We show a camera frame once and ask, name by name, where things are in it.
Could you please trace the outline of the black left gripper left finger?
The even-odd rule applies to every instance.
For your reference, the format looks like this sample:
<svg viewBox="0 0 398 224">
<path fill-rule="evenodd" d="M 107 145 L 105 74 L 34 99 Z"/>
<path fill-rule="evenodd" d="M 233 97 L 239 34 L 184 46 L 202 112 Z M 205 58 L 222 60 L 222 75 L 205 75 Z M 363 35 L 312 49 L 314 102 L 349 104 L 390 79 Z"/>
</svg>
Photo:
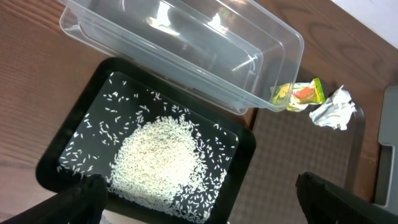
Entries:
<svg viewBox="0 0 398 224">
<path fill-rule="evenodd" d="M 2 224 L 99 224 L 108 202 L 108 189 L 95 174 Z"/>
</svg>

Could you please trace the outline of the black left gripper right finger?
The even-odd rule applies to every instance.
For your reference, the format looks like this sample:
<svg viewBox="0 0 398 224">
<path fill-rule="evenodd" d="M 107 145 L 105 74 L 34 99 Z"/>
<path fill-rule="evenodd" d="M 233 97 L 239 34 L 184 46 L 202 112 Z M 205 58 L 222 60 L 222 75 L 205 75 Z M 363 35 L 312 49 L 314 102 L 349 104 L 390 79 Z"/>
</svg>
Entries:
<svg viewBox="0 0 398 224">
<path fill-rule="evenodd" d="M 397 224 L 397 215 L 312 172 L 300 174 L 295 187 L 308 224 Z"/>
</svg>

